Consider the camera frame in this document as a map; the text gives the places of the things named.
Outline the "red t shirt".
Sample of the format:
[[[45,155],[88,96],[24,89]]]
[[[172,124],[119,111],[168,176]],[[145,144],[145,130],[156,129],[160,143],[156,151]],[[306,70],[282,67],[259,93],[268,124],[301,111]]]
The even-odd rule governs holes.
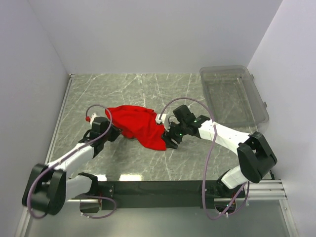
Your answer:
[[[164,126],[156,123],[157,113],[153,109],[121,105],[108,108],[105,114],[112,117],[113,125],[122,130],[125,138],[137,139],[143,147],[151,150],[166,150],[166,143],[162,139]]]

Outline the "clear plastic storage bin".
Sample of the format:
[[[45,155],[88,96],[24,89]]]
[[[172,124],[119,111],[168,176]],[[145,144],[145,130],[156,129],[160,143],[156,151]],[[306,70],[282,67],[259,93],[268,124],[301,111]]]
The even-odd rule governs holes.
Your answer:
[[[203,67],[199,73],[216,122],[233,129],[251,129],[269,121],[267,105],[245,66]]]

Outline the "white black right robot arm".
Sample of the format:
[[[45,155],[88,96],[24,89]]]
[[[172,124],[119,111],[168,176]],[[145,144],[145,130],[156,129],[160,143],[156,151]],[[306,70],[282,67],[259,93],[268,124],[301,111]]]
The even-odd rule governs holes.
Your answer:
[[[259,183],[277,164],[277,158],[264,135],[240,132],[219,123],[207,116],[196,117],[186,105],[173,110],[176,122],[169,121],[166,114],[159,114],[156,121],[163,124],[165,131],[162,139],[167,148],[177,149],[183,136],[190,135],[216,144],[237,155],[239,165],[228,170],[219,178],[219,183],[228,189],[248,181]]]

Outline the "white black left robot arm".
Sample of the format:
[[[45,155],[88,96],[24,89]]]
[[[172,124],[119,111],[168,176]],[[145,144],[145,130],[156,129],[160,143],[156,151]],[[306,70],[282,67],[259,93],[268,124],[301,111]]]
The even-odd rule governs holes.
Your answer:
[[[98,178],[88,173],[79,173],[71,178],[78,168],[94,159],[106,142],[115,141],[122,130],[105,117],[96,117],[91,128],[68,153],[48,164],[36,164],[30,173],[22,205],[28,210],[56,215],[65,202],[77,196],[99,194]]]

